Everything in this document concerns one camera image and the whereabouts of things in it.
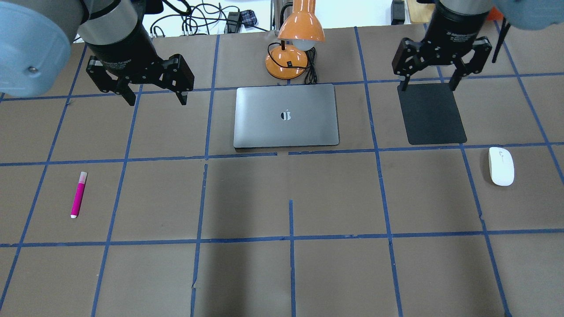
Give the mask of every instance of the apple logo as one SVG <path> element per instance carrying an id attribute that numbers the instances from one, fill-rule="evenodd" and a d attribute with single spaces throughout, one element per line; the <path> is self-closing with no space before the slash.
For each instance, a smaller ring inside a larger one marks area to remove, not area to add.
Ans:
<path id="1" fill-rule="evenodd" d="M 285 112 L 280 114 L 280 118 L 282 118 L 282 120 L 284 121 L 288 121 L 290 120 L 292 117 L 290 116 L 290 110 L 286 109 Z"/>

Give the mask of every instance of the desk lamp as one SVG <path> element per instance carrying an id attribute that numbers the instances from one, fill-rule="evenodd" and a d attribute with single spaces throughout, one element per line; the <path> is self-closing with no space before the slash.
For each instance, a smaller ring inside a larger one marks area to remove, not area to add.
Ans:
<path id="1" fill-rule="evenodd" d="M 294 0 L 292 14 L 286 19 L 278 39 L 280 44 L 273 50 L 268 46 L 265 65 L 270 75 L 289 80 L 296 78 L 308 67 L 305 51 L 314 44 L 325 42 L 325 34 L 321 23 L 315 17 L 315 0 Z"/>

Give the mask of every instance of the computer mouse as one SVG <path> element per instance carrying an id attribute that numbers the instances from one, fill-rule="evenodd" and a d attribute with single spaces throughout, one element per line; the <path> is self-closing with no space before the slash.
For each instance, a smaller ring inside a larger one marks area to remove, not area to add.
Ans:
<path id="1" fill-rule="evenodd" d="M 499 186 L 509 186 L 515 180 L 515 169 L 511 153 L 504 148 L 491 147 L 490 176 L 494 184 Z"/>

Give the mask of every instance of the pink marker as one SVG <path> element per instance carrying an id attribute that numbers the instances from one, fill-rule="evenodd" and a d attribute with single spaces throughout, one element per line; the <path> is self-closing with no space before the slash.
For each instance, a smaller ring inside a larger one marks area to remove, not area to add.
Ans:
<path id="1" fill-rule="evenodd" d="M 78 185 L 76 187 L 76 194 L 74 196 L 74 203 L 72 204 L 72 211 L 70 212 L 71 218 L 76 218 L 78 212 L 80 211 L 80 204 L 82 203 L 82 194 L 84 194 L 84 186 L 86 185 L 87 172 L 80 172 L 80 178 L 78 179 Z"/>

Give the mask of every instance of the laptop lid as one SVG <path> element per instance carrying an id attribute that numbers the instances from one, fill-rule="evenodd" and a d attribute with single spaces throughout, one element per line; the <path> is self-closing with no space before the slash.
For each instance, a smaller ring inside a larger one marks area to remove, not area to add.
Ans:
<path id="1" fill-rule="evenodd" d="M 339 143 L 331 84 L 237 89 L 235 148 L 327 146 Z"/>

